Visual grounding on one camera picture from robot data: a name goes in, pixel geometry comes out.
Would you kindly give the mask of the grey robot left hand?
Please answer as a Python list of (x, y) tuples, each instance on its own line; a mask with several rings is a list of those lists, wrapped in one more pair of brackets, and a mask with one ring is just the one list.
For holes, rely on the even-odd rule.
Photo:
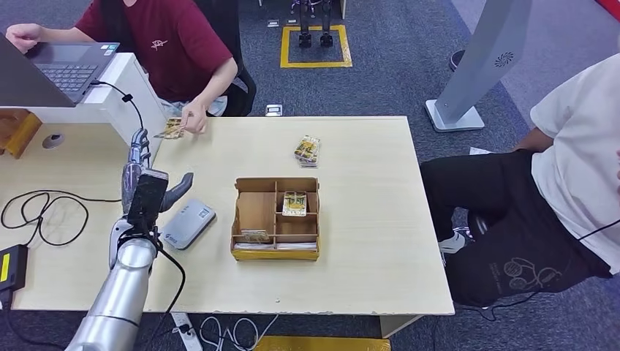
[(193, 173), (185, 173), (181, 181), (168, 187), (168, 173), (144, 165), (150, 153), (143, 150), (150, 145), (148, 131), (137, 130), (129, 144), (128, 161), (121, 174), (121, 203), (123, 213), (153, 214), (168, 211), (192, 187)]

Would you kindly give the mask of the person's right hand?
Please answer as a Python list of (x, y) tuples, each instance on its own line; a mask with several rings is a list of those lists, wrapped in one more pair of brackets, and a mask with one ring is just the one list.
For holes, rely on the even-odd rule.
[(7, 28), (5, 37), (22, 54), (26, 54), (41, 41), (43, 27), (35, 23), (20, 23)]

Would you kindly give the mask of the person's left hand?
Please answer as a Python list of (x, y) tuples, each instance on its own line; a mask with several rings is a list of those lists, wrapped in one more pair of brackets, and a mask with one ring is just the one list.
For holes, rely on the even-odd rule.
[(207, 106), (203, 103), (192, 100), (181, 110), (181, 126), (186, 132), (201, 134), (204, 132), (207, 122)]

